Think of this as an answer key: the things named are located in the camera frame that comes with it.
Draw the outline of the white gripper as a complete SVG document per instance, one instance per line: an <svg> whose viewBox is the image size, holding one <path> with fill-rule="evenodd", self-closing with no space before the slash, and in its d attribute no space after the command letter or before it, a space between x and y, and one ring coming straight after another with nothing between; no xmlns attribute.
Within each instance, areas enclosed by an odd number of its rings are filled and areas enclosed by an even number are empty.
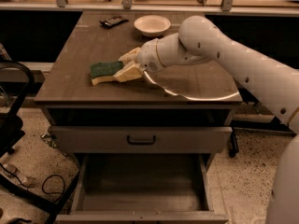
<svg viewBox="0 0 299 224"><path fill-rule="evenodd" d="M113 77L122 83L141 78L143 70L149 73L163 71L164 66L159 60L157 51L158 41L158 38L152 39L146 42L141 48L137 47L120 56L119 61L127 64L114 74Z"/></svg>

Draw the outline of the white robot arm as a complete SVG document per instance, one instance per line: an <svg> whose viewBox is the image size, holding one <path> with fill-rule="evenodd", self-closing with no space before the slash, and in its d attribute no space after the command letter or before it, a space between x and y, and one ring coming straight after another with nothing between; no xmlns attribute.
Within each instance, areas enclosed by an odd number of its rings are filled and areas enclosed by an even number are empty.
<svg viewBox="0 0 299 224"><path fill-rule="evenodd" d="M121 57L114 78L133 80L171 65L213 60L296 136L285 147L276 171L265 224L299 224L299 72L226 36L202 16L191 16L176 34L155 38Z"/></svg>

